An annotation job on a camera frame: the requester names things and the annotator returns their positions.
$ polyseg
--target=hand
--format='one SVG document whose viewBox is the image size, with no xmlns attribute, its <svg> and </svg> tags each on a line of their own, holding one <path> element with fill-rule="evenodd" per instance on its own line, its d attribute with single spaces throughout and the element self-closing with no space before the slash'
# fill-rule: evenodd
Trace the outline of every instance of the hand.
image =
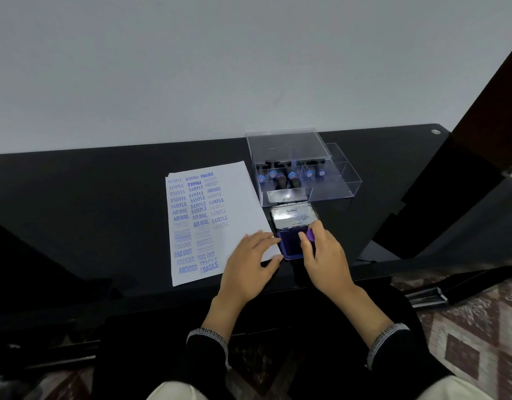
<svg viewBox="0 0 512 400">
<path fill-rule="evenodd" d="M 315 257 L 312 243 L 306 234 L 299 233 L 304 266 L 315 287 L 337 304 L 344 294 L 356 288 L 350 277 L 345 251 L 320 220 L 313 222 L 310 228 L 315 236 Z"/>
<path fill-rule="evenodd" d="M 221 278 L 218 297 L 241 311 L 247 302 L 258 296 L 280 265 L 283 255 L 275 255 L 263 268 L 261 257 L 273 244 L 279 242 L 273 233 L 261 230 L 253 235 L 245 235 L 226 262 Z"/>
</svg>

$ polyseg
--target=purple stamp handle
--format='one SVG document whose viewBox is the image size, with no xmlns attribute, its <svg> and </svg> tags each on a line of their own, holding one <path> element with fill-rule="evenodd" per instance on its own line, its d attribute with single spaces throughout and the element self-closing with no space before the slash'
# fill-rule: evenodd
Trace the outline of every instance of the purple stamp handle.
<svg viewBox="0 0 512 400">
<path fill-rule="evenodd" d="M 315 236 L 313 235 L 312 229 L 308 229 L 308 231 L 306 232 L 306 237 L 308 237 L 308 240 L 315 243 Z"/>
</svg>

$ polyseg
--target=white wall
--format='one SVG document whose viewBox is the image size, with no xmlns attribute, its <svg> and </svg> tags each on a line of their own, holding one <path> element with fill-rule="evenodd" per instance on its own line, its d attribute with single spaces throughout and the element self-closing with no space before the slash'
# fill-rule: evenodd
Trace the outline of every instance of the white wall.
<svg viewBox="0 0 512 400">
<path fill-rule="evenodd" d="M 438 122 L 512 0 L 0 0 L 0 153 Z"/>
</svg>

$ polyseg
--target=sleeve cuff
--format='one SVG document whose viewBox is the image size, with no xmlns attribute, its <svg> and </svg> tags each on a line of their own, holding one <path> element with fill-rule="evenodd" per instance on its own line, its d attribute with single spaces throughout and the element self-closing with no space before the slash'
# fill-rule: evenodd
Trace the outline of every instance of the sleeve cuff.
<svg viewBox="0 0 512 400">
<path fill-rule="evenodd" d="M 391 337 L 397 331 L 400 331 L 402 329 L 410 330 L 406 324 L 399 322 L 397 324 L 390 325 L 389 327 L 387 327 L 384 331 L 382 331 L 380 333 L 380 335 L 374 341 L 373 346 L 369 350 L 369 353 L 367 354 L 367 368 L 370 371 L 373 370 L 373 361 L 374 361 L 374 357 L 377 355 L 378 350 L 382 347 L 382 345 L 386 342 L 386 340 L 389 337 Z"/>
<path fill-rule="evenodd" d="M 220 336 L 218 333 L 213 331 L 212 329 L 193 329 L 189 332 L 188 337 L 186 339 L 186 344 L 188 343 L 189 339 L 192 336 L 205 336 L 208 338 L 213 339 L 214 341 L 218 342 L 220 346 L 222 347 L 223 351 L 225 352 L 225 366 L 227 370 L 230 370 L 230 365 L 228 364 L 228 346 L 226 344 L 226 340 Z"/>
</svg>

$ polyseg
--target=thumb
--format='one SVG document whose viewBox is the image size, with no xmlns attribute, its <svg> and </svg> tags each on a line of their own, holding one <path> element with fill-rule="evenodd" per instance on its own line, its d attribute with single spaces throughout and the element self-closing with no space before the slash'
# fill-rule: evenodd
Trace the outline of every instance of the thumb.
<svg viewBox="0 0 512 400">
<path fill-rule="evenodd" d="M 302 231 L 299 232 L 299 238 L 302 254 L 304 255 L 304 264 L 314 262 L 315 258 L 313 257 L 312 243 L 310 240 L 308 240 L 308 237 L 306 237 L 306 234 L 304 234 Z"/>
<path fill-rule="evenodd" d="M 278 267 L 280 266 L 280 261 L 282 261 L 282 258 L 284 258 L 283 255 L 279 254 L 279 255 L 275 255 L 273 257 L 273 259 L 271 259 L 271 261 L 267 264 L 267 266 L 264 268 L 265 269 L 265 273 L 267 275 L 267 281 L 269 282 L 269 280 L 271 279 L 271 276 L 273 276 L 273 274 L 276 272 L 276 270 L 278 269 Z"/>
</svg>

